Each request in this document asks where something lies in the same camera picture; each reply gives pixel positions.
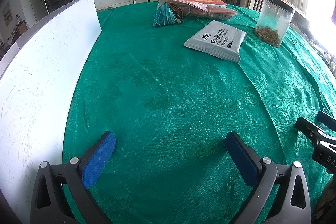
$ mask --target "metal screw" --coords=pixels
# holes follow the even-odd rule
[[[70,160],[70,163],[71,164],[76,164],[76,163],[78,163],[79,162],[79,158],[77,158],[77,157],[74,157],[74,158],[72,158],[71,160]]]
[[[40,166],[41,168],[47,167],[48,163],[46,161],[41,162]]]
[[[270,158],[267,158],[267,157],[263,158],[262,161],[266,164],[270,164],[272,162],[272,160]]]
[[[301,163],[300,163],[299,161],[296,160],[296,161],[294,162],[294,166],[295,166],[296,168],[301,168],[302,165],[301,165]]]

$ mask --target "brown dried contents in jar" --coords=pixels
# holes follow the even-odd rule
[[[274,46],[280,47],[281,41],[279,39],[278,31],[272,30],[270,27],[266,26],[264,28],[255,28],[254,33],[264,40],[266,43]]]

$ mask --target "wipes package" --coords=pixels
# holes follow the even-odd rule
[[[184,46],[239,63],[239,49],[245,37],[246,32],[213,20],[189,38]]]

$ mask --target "transparent container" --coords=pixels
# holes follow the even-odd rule
[[[267,44],[280,47],[294,10],[281,0],[264,0],[254,33]]]

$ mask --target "door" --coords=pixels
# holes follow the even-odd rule
[[[33,8],[33,12],[36,18],[36,21],[40,21],[47,14],[44,10],[43,0],[30,0],[31,7]]]

